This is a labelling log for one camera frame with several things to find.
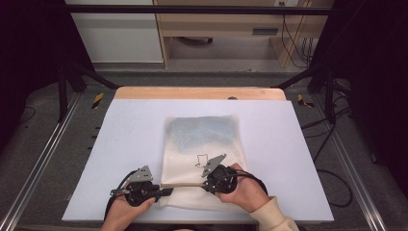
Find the white cabinet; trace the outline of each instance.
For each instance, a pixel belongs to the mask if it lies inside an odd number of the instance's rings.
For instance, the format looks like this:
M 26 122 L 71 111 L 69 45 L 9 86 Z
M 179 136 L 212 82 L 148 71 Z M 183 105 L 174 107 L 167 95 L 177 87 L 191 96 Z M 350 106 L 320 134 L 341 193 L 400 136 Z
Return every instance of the white cabinet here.
M 152 5 L 151 0 L 65 0 L 66 4 Z M 155 14 L 73 13 L 93 63 L 162 63 Z

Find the tripod leg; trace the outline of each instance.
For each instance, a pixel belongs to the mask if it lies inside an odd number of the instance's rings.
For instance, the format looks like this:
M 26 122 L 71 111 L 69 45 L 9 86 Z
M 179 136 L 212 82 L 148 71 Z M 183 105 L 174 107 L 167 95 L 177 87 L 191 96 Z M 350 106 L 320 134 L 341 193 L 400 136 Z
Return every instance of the tripod leg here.
M 300 72 L 299 74 L 295 75 L 293 78 L 283 82 L 282 84 L 280 84 L 280 85 L 278 85 L 276 87 L 272 87 L 272 88 L 278 88 L 278 89 L 284 90 L 284 89 L 290 87 L 291 85 L 299 82 L 300 80 L 302 80 L 304 78 L 313 76 L 319 70 L 320 70 L 320 65 L 319 64 L 311 66 L 311 67 L 307 68 L 306 70 Z
M 89 77 L 92 78 L 93 80 L 95 80 L 95 81 L 97 81 L 97 82 L 103 84 L 104 86 L 108 87 L 109 89 L 116 90 L 116 89 L 122 87 L 122 86 L 116 85 L 116 84 L 114 84 L 114 83 L 112 83 L 112 82 L 110 82 L 110 81 L 104 79 L 103 77 L 99 76 L 99 75 L 96 74 L 95 72 L 90 71 L 90 70 L 88 70 L 88 69 L 82 67 L 82 66 L 79 65 L 79 64 L 71 63 L 71 65 L 72 65 L 72 67 L 74 67 L 74 68 L 75 68 L 77 71 L 79 71 L 80 73 L 89 76 Z

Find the finger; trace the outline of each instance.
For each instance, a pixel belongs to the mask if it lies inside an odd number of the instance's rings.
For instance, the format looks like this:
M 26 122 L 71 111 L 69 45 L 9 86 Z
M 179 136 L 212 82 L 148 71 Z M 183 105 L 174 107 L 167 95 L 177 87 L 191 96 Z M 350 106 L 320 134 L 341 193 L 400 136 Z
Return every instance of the finger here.
M 148 200 L 145 200 L 145 201 L 140 205 L 140 208 L 141 208 L 143 211 L 146 211 L 146 210 L 150 209 L 150 207 L 152 207 L 152 205 L 154 204 L 155 201 L 156 201 L 156 198 L 155 198 L 155 197 L 152 197 L 152 198 L 150 198 L 150 199 L 148 199 Z

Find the wrist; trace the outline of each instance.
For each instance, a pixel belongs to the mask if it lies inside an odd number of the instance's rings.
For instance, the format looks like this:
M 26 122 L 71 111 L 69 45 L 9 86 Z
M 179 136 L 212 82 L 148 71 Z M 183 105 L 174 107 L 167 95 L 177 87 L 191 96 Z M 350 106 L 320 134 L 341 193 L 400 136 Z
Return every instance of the wrist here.
M 254 196 L 253 199 L 248 201 L 248 204 L 245 206 L 245 208 L 242 208 L 245 209 L 248 213 L 253 213 L 266 205 L 268 202 L 270 202 L 270 198 L 267 195 Z

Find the black pole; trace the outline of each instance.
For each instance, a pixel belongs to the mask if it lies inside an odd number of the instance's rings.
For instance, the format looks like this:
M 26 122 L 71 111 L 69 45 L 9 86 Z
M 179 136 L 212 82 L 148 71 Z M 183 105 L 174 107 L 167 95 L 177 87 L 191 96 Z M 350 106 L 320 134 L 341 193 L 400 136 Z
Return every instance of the black pole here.
M 344 13 L 331 8 L 249 7 L 249 6 L 173 6 L 173 5 L 44 5 L 49 11 L 70 13 L 207 13 L 207 14 L 279 14 L 330 15 Z

